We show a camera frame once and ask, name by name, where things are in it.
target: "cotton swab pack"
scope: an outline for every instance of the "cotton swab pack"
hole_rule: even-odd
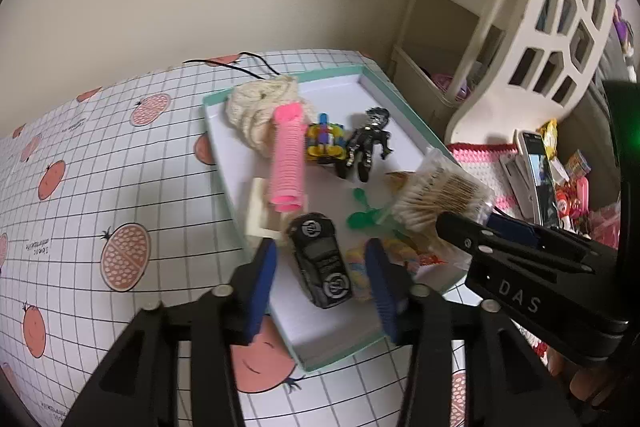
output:
[[[391,214],[407,230],[425,233],[435,230],[438,216],[446,210],[484,224],[494,203],[491,188],[433,148],[398,194]]]

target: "table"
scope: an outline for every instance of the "table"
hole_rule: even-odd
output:
[[[282,73],[364,63],[383,76],[358,52],[261,55]],[[268,74],[251,57],[237,65]],[[62,423],[137,309],[196,299],[238,265],[239,238],[202,138],[202,99],[247,79],[204,64],[145,73],[83,93],[0,140],[0,363],[43,426]],[[103,251],[119,248],[125,231],[137,238],[133,275],[105,278]],[[479,301],[463,285],[446,298]],[[191,425],[189,350],[180,345],[181,426]],[[452,350],[457,426],[465,360],[461,342]],[[284,348],[277,355],[290,360]],[[240,392],[246,425],[393,426],[409,356],[382,340],[308,375],[290,360],[284,380],[273,375]]]

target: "toy car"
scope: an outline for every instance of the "toy car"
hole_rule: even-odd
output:
[[[318,165],[335,165],[340,178],[346,178],[344,127],[329,123],[325,112],[319,115],[319,123],[311,124],[306,130],[306,159]]]
[[[287,234],[311,302],[326,309],[350,299],[351,280],[331,219],[319,212],[305,214],[291,221]]]

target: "plastic bag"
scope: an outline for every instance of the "plastic bag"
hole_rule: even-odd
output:
[[[394,201],[386,207],[379,223],[408,235],[443,261],[468,269],[471,256],[441,240],[435,224],[447,210],[485,225],[494,210],[495,193],[481,181],[449,160],[439,149],[427,151]]]
[[[591,238],[598,243],[618,249],[620,238],[620,202],[603,206],[590,214]]]

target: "toy robot figure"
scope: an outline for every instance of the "toy robot figure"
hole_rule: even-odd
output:
[[[383,130],[389,123],[389,111],[383,107],[373,107],[367,111],[369,121],[364,127],[358,127],[347,142],[347,160],[345,166],[350,169],[356,163],[356,154],[361,156],[358,160],[358,178],[361,182],[369,181],[371,170],[373,146],[376,143],[382,145],[380,157],[385,159],[393,151],[388,147],[391,133]]]

